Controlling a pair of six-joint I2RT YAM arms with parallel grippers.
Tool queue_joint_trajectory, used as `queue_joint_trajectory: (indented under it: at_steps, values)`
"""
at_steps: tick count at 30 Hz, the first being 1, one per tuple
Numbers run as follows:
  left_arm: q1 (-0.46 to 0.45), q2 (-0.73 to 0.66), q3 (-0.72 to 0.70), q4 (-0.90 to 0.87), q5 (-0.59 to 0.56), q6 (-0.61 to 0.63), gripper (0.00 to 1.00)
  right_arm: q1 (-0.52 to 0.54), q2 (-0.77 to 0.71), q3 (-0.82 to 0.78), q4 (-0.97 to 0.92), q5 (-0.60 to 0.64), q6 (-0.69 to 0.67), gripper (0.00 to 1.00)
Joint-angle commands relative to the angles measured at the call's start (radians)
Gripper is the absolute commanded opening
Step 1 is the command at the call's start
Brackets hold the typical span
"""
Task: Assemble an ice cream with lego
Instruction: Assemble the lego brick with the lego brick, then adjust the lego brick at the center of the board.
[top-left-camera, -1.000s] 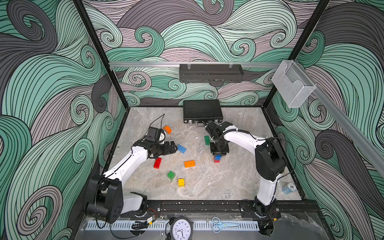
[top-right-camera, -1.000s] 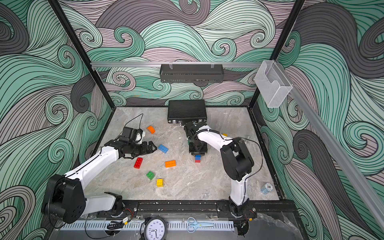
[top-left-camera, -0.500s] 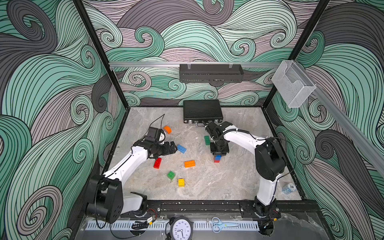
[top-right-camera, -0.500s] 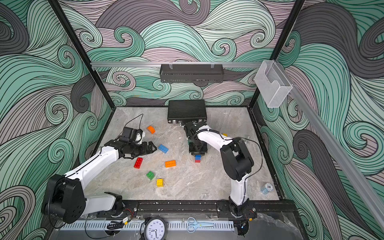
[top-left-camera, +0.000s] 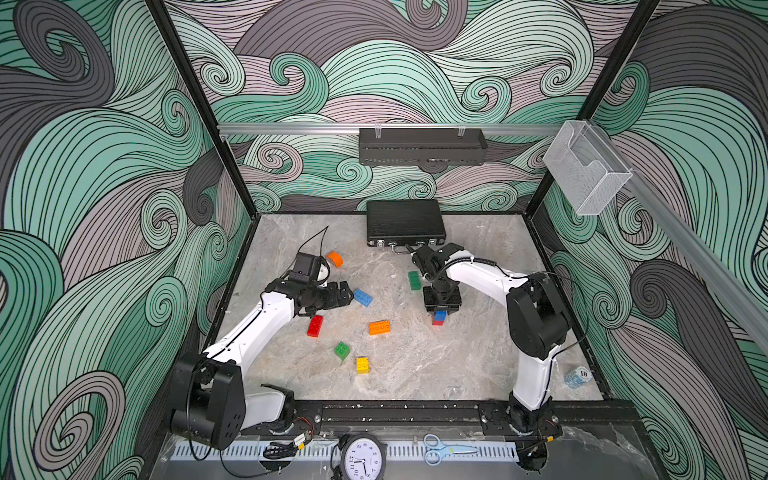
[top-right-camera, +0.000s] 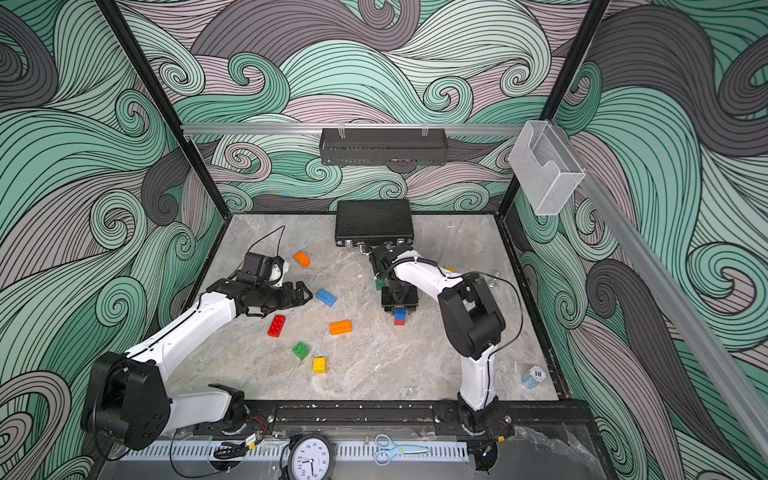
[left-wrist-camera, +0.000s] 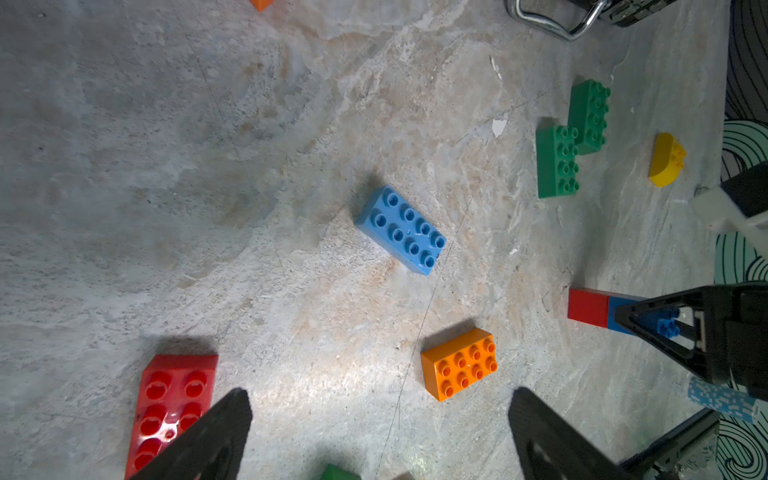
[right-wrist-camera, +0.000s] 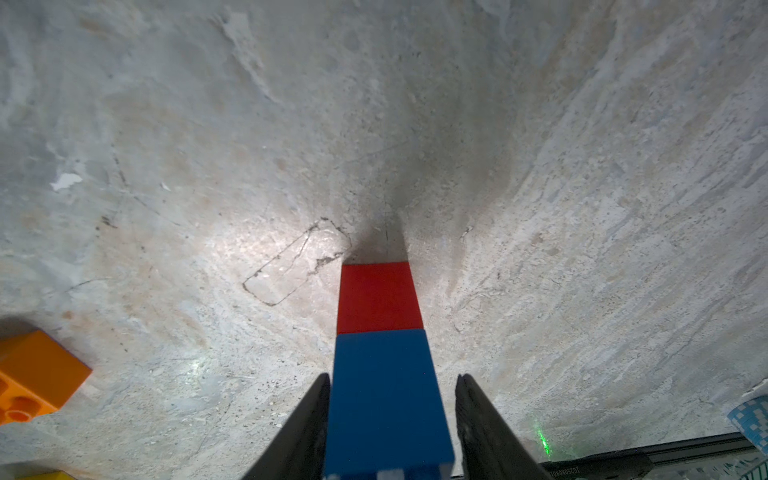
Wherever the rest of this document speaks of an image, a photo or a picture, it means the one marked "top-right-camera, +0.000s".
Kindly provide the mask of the orange lego brick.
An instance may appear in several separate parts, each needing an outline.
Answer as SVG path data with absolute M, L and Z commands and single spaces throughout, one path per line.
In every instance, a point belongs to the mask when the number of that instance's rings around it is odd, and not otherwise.
M 350 320 L 332 322 L 329 325 L 329 332 L 332 336 L 351 333 L 352 322 Z

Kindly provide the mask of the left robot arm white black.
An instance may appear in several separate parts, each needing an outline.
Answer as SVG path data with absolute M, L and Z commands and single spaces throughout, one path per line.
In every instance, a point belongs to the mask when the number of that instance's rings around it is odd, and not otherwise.
M 131 450 L 184 427 L 214 424 L 240 433 L 249 410 L 242 391 L 220 383 L 172 396 L 166 383 L 176 368 L 217 330 L 240 315 L 264 317 L 312 299 L 303 282 L 250 284 L 220 279 L 161 330 L 121 353 L 106 352 L 91 369 L 81 429 Z

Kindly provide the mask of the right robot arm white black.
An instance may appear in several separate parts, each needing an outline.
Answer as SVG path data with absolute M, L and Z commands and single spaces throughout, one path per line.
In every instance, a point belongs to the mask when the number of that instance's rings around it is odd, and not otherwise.
M 499 403 L 494 387 L 495 355 L 512 343 L 502 342 L 506 320 L 487 281 L 509 286 L 522 307 L 519 288 L 490 273 L 451 273 L 406 243 L 361 244 L 359 249 L 381 285 L 382 308 L 397 321 L 415 311 L 419 294 L 438 304 L 446 337 L 461 357 L 458 416 L 467 431 L 480 431 Z

